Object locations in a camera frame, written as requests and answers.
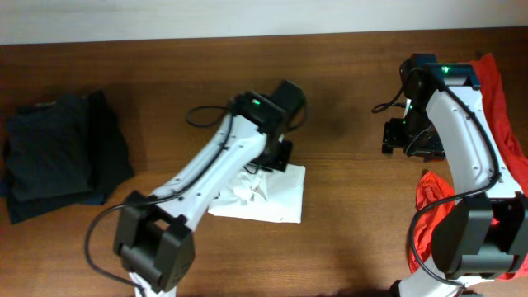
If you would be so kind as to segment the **white t-shirt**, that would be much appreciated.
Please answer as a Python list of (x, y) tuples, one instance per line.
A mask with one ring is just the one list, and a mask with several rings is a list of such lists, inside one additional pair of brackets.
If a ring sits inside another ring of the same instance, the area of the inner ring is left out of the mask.
[(283, 172), (240, 170), (211, 201), (214, 216), (278, 224), (299, 224), (302, 219), (306, 168), (289, 164)]

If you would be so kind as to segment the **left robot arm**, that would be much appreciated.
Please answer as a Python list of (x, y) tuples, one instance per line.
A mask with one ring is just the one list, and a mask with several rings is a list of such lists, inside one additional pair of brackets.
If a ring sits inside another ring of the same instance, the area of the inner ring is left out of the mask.
[(120, 211), (114, 252), (138, 296), (174, 296), (195, 259), (193, 233), (210, 202), (249, 167), (269, 177), (291, 170), (284, 137), (305, 109), (304, 92), (283, 81), (270, 95), (245, 92), (227, 105), (215, 136), (173, 179)]

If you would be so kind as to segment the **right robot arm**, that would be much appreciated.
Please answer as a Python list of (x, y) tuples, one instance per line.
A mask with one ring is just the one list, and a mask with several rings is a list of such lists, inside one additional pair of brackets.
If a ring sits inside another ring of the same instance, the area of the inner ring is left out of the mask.
[(405, 112), (385, 123), (382, 151), (445, 159), (455, 194), (413, 216), (410, 237), (427, 212), (454, 205), (432, 230), (431, 255), (418, 259), (418, 269), (396, 280), (389, 292), (470, 296), (471, 285), (521, 269), (527, 257), (527, 197), (495, 143), (472, 65), (441, 64), (434, 54), (412, 54), (399, 73)]

